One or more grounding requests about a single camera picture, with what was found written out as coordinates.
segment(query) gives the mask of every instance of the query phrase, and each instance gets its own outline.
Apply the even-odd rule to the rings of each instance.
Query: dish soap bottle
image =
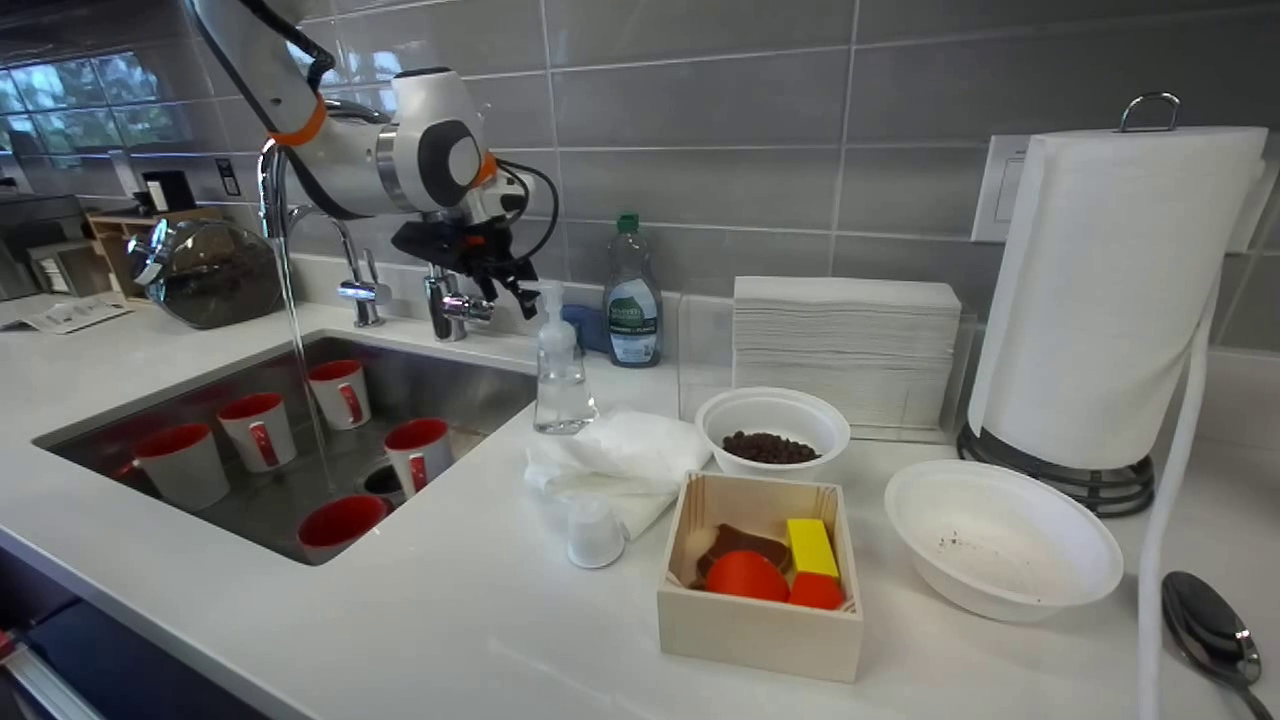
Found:
[[[544,327],[536,332],[536,405],[531,427],[573,437],[589,424],[589,377],[577,351],[577,332],[565,326],[565,292],[538,281]]]
[[[604,292],[608,356],[622,370],[653,370],[659,362],[659,296],[637,213],[614,216],[611,263],[614,281]]]

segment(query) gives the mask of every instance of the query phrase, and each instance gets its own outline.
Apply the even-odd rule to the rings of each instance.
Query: crumpled paper towel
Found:
[[[702,469],[711,448],[670,416],[604,413],[577,437],[536,437],[527,445],[522,485],[544,516],[565,533],[565,499],[598,499],[641,539],[677,499],[686,474]]]

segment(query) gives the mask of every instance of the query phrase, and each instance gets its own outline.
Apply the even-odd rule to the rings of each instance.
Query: white countertop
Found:
[[[347,310],[302,310],[301,322],[352,332]],[[857,445],[846,456],[869,618],[857,686],[659,657],[669,522],[614,569],[573,574],[518,485],[527,416],[325,569],[31,445],[283,335],[283,316],[192,332],[154,310],[76,335],[0,335],[0,543],[273,715],[1135,715],[1145,516],[1109,525],[1127,557],[1113,602],[1033,630],[968,618],[925,589],[880,514],[893,469],[951,456],[942,445]],[[522,335],[437,344],[421,322],[363,335],[531,365]],[[589,371],[604,405],[677,410],[670,370],[590,362]],[[1280,453],[1262,448],[1277,434],[1280,362],[1217,351],[1204,445],[1166,536],[1166,563],[1206,578],[1256,630],[1262,659],[1280,659]],[[1260,697],[1280,708],[1280,679],[1262,675]],[[1165,715],[1232,713],[1220,687],[1165,657]]]

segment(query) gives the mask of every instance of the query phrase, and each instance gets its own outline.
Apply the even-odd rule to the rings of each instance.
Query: kitchen sink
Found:
[[[318,362],[363,365],[372,410],[372,422],[363,427],[332,434],[318,422],[302,383],[302,370]],[[233,439],[215,427],[215,410],[247,392],[279,392],[288,410],[296,460],[273,475],[247,474]],[[536,379],[522,371],[421,356],[347,335],[309,335],[302,351],[296,344],[279,344],[264,356],[227,365],[137,405],[48,434],[35,445],[163,504],[147,475],[118,469],[133,469],[137,445],[154,427],[201,422],[215,434],[215,453],[223,460],[233,492],[211,507],[183,514],[301,563],[318,563],[332,557],[317,559],[301,550],[301,522],[334,497],[361,492],[372,474],[389,469],[383,434],[393,424],[406,416],[445,416],[452,434],[452,456],[458,460],[487,434],[531,405],[531,398]]]

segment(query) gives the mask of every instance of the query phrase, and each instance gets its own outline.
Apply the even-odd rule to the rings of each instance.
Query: metal spoon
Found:
[[[1165,578],[1165,625],[1184,657],[1211,679],[1241,693],[1256,720],[1270,720],[1266,704],[1251,697],[1262,659],[1248,625],[1232,604],[1190,574]]]

